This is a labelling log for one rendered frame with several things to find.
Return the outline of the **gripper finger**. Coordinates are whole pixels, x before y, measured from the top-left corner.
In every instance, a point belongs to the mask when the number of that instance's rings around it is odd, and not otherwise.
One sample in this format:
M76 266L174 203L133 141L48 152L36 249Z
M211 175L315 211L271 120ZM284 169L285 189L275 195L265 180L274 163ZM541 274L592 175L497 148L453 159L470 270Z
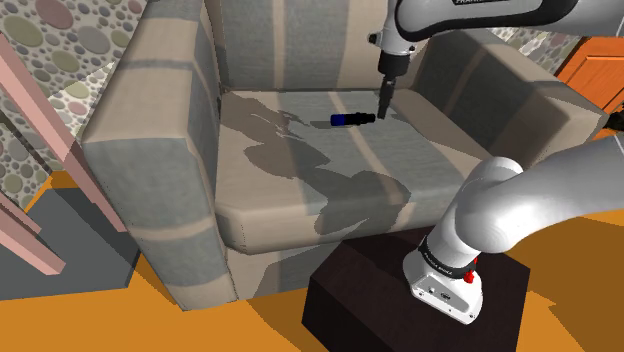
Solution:
M396 79L384 78L379 91L377 118L384 119L395 91Z

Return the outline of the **black and blue flashlight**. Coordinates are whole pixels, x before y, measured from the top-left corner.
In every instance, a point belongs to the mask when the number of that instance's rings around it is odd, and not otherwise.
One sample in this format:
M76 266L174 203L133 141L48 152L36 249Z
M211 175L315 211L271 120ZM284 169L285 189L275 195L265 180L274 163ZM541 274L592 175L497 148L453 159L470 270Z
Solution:
M376 120L376 115L372 113L344 113L344 114L332 114L330 116L330 125L333 127L340 126L360 126L362 124L373 123Z

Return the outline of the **orange wooden door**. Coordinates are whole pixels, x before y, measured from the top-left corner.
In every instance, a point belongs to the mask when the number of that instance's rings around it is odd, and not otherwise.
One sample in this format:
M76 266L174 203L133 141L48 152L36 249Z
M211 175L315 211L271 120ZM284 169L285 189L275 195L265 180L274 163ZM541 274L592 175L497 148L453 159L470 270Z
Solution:
M584 37L555 76L612 113L624 105L624 37Z

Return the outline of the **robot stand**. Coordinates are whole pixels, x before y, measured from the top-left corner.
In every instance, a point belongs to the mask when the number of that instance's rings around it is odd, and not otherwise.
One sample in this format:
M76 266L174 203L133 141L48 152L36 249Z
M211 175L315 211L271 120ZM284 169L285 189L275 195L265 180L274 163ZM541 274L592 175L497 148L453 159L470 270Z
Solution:
M530 270L482 254L484 301L464 325L414 298L402 270L428 228L349 239L311 275L303 325L329 352L515 352Z

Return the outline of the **pink wooden frame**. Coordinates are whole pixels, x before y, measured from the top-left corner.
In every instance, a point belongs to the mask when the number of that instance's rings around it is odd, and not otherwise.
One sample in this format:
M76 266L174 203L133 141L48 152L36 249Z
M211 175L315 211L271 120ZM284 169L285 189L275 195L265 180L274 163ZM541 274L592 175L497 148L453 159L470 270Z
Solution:
M39 134L56 159L87 198L119 232L126 227L94 179L84 153L29 71L0 33L0 89ZM45 275L65 267L53 251L37 239L41 227L5 195L0 194L0 245Z

